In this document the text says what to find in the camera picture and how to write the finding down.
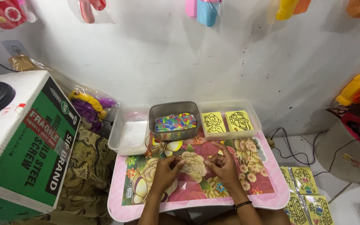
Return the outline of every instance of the pink table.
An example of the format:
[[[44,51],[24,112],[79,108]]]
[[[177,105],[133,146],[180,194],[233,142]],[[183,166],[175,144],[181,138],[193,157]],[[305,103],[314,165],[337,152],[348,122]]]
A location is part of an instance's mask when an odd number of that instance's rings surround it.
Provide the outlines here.
[[[284,180],[284,177],[277,164],[277,161],[275,160],[272,150],[270,149],[262,131],[259,131],[255,135],[254,140],[257,142],[257,146],[259,146],[260,149],[262,150],[263,153],[263,156],[261,156],[262,163],[266,168],[266,173],[264,174],[265,176],[268,176],[271,185],[273,187],[272,189],[273,192],[259,194],[260,192],[255,192],[255,190],[253,190],[253,194],[249,195],[248,197],[253,202],[253,205],[256,208],[273,209],[273,210],[282,209],[287,205],[290,199],[290,192],[288,190],[287,183]],[[117,156],[111,187],[109,191],[108,205],[107,205],[110,216],[114,220],[119,222],[129,222],[138,219],[141,216],[141,213],[144,208],[144,205],[142,204],[122,206],[124,184],[125,184],[125,179],[127,177],[126,176],[127,165],[124,163],[125,160],[126,160],[125,156]],[[198,200],[188,200],[188,201],[172,201],[172,202],[161,203],[159,210],[160,212],[166,212],[166,211],[191,208],[191,207],[233,205],[233,204],[234,202],[231,197],[198,199]]]

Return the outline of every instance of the white tile floor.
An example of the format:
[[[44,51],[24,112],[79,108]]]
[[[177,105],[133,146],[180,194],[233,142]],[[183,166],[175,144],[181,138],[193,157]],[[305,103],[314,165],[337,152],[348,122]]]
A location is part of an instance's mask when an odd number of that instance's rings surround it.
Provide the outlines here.
[[[315,136],[316,134],[289,137],[293,153],[303,152],[307,154],[309,162],[312,162],[312,143]],[[284,157],[291,155],[285,138],[275,138],[274,143],[276,147],[280,149]],[[302,163],[297,162],[293,157],[283,159],[276,149],[273,149],[273,154],[280,166],[304,166]],[[303,154],[296,157],[300,161],[306,163],[306,157]],[[324,171],[324,168],[317,161],[310,167],[314,175]],[[316,176],[315,181],[319,188],[319,192],[324,194],[327,201],[330,203],[330,213],[332,214],[334,224],[360,225],[360,214],[355,206],[355,203],[360,203],[360,184],[342,181],[329,173],[322,173]],[[187,210],[177,210],[172,213],[170,212],[170,214],[182,215],[181,217],[186,219],[184,214],[188,212],[195,224],[202,224],[210,218],[230,209],[231,207],[199,207]]]

